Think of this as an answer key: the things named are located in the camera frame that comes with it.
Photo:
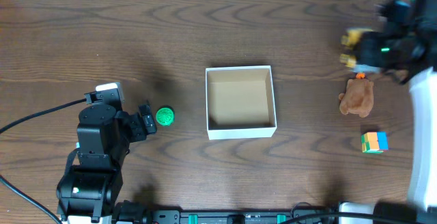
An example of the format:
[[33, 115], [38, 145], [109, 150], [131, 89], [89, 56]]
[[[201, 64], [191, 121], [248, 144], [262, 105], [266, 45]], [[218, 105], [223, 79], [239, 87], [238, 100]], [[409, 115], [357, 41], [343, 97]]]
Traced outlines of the yellow grey toy truck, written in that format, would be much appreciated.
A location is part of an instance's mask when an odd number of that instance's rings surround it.
[[359, 44], [361, 38], [372, 29], [353, 27], [346, 29], [346, 34], [341, 38], [341, 45], [344, 52], [340, 54], [339, 61], [351, 69], [358, 79], [363, 79], [366, 73], [379, 73], [381, 68], [364, 64], [363, 60], [358, 59]]

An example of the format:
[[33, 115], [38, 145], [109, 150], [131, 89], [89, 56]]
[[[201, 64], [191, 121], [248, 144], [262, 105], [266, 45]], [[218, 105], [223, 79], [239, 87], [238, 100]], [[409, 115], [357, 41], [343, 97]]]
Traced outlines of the brown plush bear toy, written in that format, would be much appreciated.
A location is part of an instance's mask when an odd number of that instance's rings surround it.
[[357, 73], [349, 79], [344, 93], [339, 94], [339, 110], [343, 115], [353, 114], [361, 118], [367, 117], [373, 109], [374, 82], [365, 78], [365, 74]]

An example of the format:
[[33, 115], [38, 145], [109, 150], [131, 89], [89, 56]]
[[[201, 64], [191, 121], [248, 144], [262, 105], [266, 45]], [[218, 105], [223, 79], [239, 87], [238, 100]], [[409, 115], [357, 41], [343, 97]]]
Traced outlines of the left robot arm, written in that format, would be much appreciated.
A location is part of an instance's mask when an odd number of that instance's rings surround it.
[[148, 104], [129, 114], [109, 104], [95, 104], [79, 113], [79, 147], [71, 152], [57, 185], [57, 213], [62, 221], [85, 216], [98, 223], [110, 216], [121, 191], [122, 165], [131, 143], [156, 133]]

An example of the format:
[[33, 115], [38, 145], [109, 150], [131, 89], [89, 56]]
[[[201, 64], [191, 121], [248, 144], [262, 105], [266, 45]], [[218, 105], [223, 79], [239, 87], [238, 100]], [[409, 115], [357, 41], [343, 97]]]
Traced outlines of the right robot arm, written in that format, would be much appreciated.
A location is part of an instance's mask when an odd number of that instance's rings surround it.
[[388, 0], [382, 31], [363, 33], [354, 71], [404, 70], [414, 111], [414, 156], [407, 194], [409, 219], [436, 222], [436, 0]]

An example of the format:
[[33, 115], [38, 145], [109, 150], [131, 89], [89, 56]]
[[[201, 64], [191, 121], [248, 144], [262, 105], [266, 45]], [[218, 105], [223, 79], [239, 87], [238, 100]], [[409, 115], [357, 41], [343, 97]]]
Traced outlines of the green round disc toy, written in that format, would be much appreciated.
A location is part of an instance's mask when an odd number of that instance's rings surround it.
[[170, 126], [174, 122], [175, 113], [172, 108], [162, 107], [156, 112], [156, 121], [161, 126]]

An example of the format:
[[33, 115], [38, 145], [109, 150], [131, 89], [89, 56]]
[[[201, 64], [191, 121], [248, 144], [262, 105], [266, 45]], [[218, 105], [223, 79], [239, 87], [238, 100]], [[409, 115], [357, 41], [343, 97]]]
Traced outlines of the multicolour puzzle cube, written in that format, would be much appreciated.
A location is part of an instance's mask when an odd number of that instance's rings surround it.
[[385, 132], [366, 132], [361, 135], [362, 152], [379, 154], [389, 149], [388, 139]]

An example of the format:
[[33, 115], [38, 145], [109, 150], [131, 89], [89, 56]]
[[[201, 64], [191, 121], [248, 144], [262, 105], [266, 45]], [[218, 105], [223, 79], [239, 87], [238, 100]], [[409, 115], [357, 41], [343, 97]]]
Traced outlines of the white cardboard box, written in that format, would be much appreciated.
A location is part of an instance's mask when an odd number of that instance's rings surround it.
[[269, 138], [275, 133], [270, 66], [207, 68], [205, 91], [210, 140]]

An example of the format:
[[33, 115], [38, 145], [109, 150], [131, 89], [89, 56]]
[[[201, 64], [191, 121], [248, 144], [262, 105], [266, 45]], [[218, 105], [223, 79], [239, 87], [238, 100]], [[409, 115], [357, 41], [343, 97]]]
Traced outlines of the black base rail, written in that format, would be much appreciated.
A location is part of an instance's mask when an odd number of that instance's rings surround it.
[[107, 223], [136, 224], [261, 224], [261, 223], [411, 223], [372, 212], [338, 212], [298, 204], [291, 210], [151, 210], [138, 203], [118, 203]]

